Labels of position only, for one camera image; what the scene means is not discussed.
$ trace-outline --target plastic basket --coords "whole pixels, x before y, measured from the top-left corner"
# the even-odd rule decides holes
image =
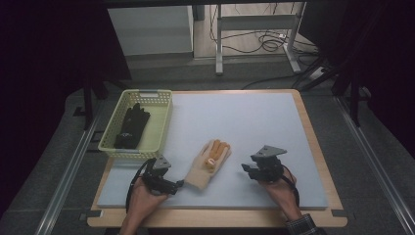
[[[121,131],[122,122],[128,108],[136,103],[150,113],[137,149],[116,149],[115,138]],[[149,159],[162,154],[168,124],[172,112],[170,90],[124,90],[116,104],[110,122],[101,138],[98,149],[112,158]]]

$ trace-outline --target light blue surface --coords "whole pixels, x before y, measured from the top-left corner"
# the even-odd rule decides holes
[[[264,145],[285,149],[279,159],[298,179],[300,206],[328,207],[326,195],[290,93],[174,94],[163,155],[172,167],[165,179],[183,179],[193,158],[210,139],[231,145],[232,155],[204,191],[185,185],[162,206],[169,208],[271,208],[265,190],[250,180],[241,164]],[[115,160],[98,206],[122,208],[140,162]]]

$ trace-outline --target tan glove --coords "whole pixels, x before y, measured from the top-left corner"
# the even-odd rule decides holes
[[[192,167],[184,181],[200,190],[208,186],[210,179],[217,173],[226,159],[231,155],[230,146],[220,140],[210,140],[195,157]]]

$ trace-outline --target black object in basket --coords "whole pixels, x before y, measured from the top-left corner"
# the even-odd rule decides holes
[[[116,149],[135,149],[140,143],[144,128],[150,118],[150,113],[140,109],[140,103],[129,108],[122,122],[121,133],[115,138]]]

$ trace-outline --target hand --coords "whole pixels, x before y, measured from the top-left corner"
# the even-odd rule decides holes
[[[297,179],[284,167],[284,175],[296,184]],[[296,196],[294,195],[293,189],[283,179],[279,179],[276,182],[263,182],[258,181],[265,190],[268,192],[272,201],[276,203],[284,215],[289,221],[297,220],[302,218],[300,208],[296,203]]]
[[[143,219],[151,214],[166,199],[166,194],[159,196],[153,195],[146,187],[141,177],[139,177],[134,183],[128,213],[122,223],[119,234],[136,234],[138,226]]]

